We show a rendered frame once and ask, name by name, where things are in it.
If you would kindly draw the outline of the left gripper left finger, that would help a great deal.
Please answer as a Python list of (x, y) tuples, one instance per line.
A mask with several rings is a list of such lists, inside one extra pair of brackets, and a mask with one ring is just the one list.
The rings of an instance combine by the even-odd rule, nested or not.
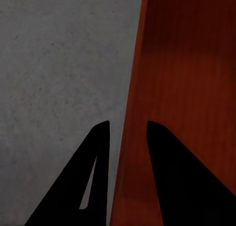
[[(24, 226), (106, 226), (110, 122), (95, 125)], [(88, 206), (79, 209), (94, 165)]]

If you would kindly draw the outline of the storage box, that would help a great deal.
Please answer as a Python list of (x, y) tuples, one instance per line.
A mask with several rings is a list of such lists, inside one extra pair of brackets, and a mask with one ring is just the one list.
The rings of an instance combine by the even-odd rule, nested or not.
[(142, 0), (109, 226), (164, 226), (148, 121), (236, 196), (236, 0)]

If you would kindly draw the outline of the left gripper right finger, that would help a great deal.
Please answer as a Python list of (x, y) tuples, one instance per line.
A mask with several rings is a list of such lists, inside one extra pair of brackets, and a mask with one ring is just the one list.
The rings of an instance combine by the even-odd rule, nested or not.
[(164, 226), (236, 226), (236, 196), (164, 125), (147, 143)]

